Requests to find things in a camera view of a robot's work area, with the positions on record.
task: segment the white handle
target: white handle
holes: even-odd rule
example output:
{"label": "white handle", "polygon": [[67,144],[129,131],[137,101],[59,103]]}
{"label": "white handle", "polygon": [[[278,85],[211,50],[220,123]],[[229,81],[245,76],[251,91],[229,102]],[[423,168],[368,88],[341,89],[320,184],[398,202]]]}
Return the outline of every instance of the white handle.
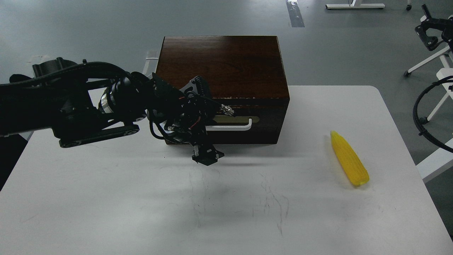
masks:
{"label": "white handle", "polygon": [[247,131],[252,127],[252,119],[245,126],[206,126],[206,131]]}

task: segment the concrete floor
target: concrete floor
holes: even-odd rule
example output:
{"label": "concrete floor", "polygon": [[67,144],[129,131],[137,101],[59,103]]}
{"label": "concrete floor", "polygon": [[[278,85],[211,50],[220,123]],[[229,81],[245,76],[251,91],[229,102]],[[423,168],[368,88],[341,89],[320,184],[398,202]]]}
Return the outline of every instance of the concrete floor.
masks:
{"label": "concrete floor", "polygon": [[[434,18],[453,14],[451,0],[384,2],[383,10],[327,10],[347,0],[299,0],[305,24],[290,25],[285,0],[197,1],[13,1],[0,0],[0,83],[13,73],[33,75],[31,65],[64,57],[80,63],[105,61],[141,71],[147,52],[167,35],[277,35],[288,85],[371,85],[384,101],[417,164],[436,147],[418,136],[412,107],[442,67],[439,60],[403,72],[430,56],[414,32],[426,3]],[[443,89],[420,105],[429,114]],[[446,142],[453,116],[448,100],[427,126]],[[453,170],[427,188],[453,235]]]}

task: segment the corn cob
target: corn cob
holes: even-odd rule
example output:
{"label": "corn cob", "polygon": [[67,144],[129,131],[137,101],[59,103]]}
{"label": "corn cob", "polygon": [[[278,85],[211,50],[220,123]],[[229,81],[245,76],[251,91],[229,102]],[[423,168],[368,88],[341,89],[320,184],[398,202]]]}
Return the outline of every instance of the corn cob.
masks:
{"label": "corn cob", "polygon": [[349,143],[335,131],[330,132],[330,138],[333,150],[349,181],[355,186],[367,183],[370,180],[368,172]]}

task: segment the black robotic arm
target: black robotic arm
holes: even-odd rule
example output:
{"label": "black robotic arm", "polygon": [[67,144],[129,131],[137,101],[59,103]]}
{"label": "black robotic arm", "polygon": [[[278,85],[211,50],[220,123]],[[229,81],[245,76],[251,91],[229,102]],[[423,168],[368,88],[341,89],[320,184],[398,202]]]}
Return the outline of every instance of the black robotic arm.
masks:
{"label": "black robotic arm", "polygon": [[[148,118],[154,137],[192,144],[196,162],[211,165],[224,155],[209,141],[205,125],[219,111],[234,112],[211,99],[200,76],[177,90],[154,73],[149,79],[104,62],[57,58],[33,70],[35,78],[13,74],[10,83],[0,84],[0,137],[51,128],[67,148],[132,135],[139,131],[134,122]],[[105,91],[96,108],[88,91],[98,88]],[[110,127],[119,122],[122,127]]]}

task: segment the wooden box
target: wooden box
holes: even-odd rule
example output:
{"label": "wooden box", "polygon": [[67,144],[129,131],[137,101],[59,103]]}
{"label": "wooden box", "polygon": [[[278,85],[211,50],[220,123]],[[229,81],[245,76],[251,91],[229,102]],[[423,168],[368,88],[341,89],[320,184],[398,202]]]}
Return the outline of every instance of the wooden box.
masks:
{"label": "wooden box", "polygon": [[276,36],[165,37],[156,73],[176,88],[200,75],[212,97],[236,117],[219,125],[252,126],[247,131],[208,131],[214,144],[276,144],[289,92]]}

